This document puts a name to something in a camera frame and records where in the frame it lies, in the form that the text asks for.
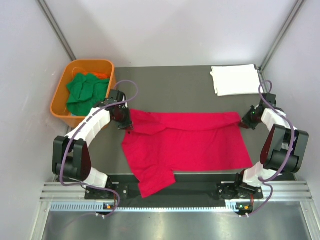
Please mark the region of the red polo shirt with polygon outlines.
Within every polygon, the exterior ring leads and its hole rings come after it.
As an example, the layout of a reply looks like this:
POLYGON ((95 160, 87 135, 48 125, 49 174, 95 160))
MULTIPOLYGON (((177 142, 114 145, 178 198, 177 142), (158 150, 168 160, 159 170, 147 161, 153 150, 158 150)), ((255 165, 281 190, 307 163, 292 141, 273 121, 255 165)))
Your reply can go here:
POLYGON ((237 112, 160 113, 131 109, 122 150, 147 198, 176 182, 175 172, 251 168, 237 112))

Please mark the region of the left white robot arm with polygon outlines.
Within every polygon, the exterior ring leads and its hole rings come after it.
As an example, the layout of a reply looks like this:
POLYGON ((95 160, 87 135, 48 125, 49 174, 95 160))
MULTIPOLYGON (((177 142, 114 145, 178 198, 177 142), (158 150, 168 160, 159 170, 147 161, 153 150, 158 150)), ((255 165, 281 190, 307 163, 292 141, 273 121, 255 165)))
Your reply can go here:
POLYGON ((92 167, 89 146, 98 133, 111 122, 119 130, 132 130, 128 100, 122 91, 111 90, 97 102, 85 119, 70 133, 53 141, 52 172, 64 187, 82 186, 95 190, 102 198, 118 194, 110 177, 92 167))

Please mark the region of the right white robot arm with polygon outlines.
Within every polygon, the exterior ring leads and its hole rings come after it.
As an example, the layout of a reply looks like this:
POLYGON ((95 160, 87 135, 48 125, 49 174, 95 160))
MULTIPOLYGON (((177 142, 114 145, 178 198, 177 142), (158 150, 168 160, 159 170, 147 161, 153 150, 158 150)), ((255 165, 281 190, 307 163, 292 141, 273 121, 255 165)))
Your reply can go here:
POLYGON ((255 130, 262 123, 269 131, 260 160, 236 175, 233 192, 239 198, 256 194, 260 187, 281 174, 297 173, 306 152, 309 134, 293 126, 277 107, 276 95, 263 93, 257 106, 242 118, 239 126, 255 130))

